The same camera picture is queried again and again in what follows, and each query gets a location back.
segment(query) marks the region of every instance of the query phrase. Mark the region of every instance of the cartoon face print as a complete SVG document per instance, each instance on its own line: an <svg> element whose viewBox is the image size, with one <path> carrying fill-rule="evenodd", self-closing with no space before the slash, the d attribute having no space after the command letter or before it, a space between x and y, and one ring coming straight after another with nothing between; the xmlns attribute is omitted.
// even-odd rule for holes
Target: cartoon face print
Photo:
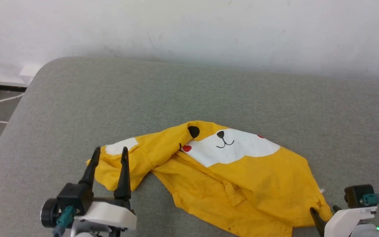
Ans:
<svg viewBox="0 0 379 237"><path fill-rule="evenodd" d="M223 129L201 141L190 141L181 150L203 166L209 167L216 163L229 164L244 156L268 156L279 148L279 145L259 135Z"/></svg>

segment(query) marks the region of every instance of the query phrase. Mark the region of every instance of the smiling mouth print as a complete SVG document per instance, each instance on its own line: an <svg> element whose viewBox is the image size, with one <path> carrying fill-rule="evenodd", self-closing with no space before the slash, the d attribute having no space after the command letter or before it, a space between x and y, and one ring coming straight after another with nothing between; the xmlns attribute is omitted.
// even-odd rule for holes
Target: smiling mouth print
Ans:
<svg viewBox="0 0 379 237"><path fill-rule="evenodd" d="M220 131L220 132L218 132L217 134L216 134L219 138L221 138L222 140L223 140L223 142L224 142L224 145L223 146L216 146L217 148L223 148L223 147L226 147L226 145L232 145L234 142L235 142L235 140L233 140L230 144L227 144L226 143L226 141L224 140L224 132L223 131Z"/></svg>

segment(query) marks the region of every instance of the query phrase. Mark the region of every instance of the white patch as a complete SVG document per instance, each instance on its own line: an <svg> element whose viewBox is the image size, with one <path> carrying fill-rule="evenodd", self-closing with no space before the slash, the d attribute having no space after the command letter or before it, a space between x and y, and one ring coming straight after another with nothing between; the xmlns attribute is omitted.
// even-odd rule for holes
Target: white patch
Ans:
<svg viewBox="0 0 379 237"><path fill-rule="evenodd" d="M223 132L223 139L218 136L219 132ZM201 141L190 141L182 150L204 167L209 167L216 163L229 164L244 156L268 156L279 148L279 145L255 134L224 129Z"/></svg>
<svg viewBox="0 0 379 237"><path fill-rule="evenodd" d="M115 144L106 145L105 151L110 155L119 155L122 153L122 150L125 146L128 148L128 150L131 150L131 148L135 145L138 145L137 140L135 138L128 138Z"/></svg>

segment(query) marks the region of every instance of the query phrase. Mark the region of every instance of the yellow fabric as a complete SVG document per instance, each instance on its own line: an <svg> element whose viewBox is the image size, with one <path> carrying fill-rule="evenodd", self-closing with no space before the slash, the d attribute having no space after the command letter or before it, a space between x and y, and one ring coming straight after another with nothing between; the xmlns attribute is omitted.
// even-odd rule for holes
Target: yellow fabric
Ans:
<svg viewBox="0 0 379 237"><path fill-rule="evenodd" d="M196 138L189 133L190 126L199 128ZM179 144L203 141L222 129L227 127L191 121L136 137L138 144L128 147L131 189L152 171L177 207L242 237L289 237L293 227L314 225L310 207L325 221L331 218L307 160L284 147L268 156L244 156L208 167L180 149ZM95 179L115 190L121 154L108 154L105 148L101 149Z"/></svg>

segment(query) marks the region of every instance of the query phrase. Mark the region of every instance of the black eye print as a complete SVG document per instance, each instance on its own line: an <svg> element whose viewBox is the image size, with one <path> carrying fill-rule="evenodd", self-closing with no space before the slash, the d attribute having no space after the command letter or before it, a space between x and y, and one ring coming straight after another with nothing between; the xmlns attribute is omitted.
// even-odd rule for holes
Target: black eye print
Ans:
<svg viewBox="0 0 379 237"><path fill-rule="evenodd" d="M192 138L196 138L200 134L200 129L197 128L196 126L189 126L188 131L191 134Z"/></svg>

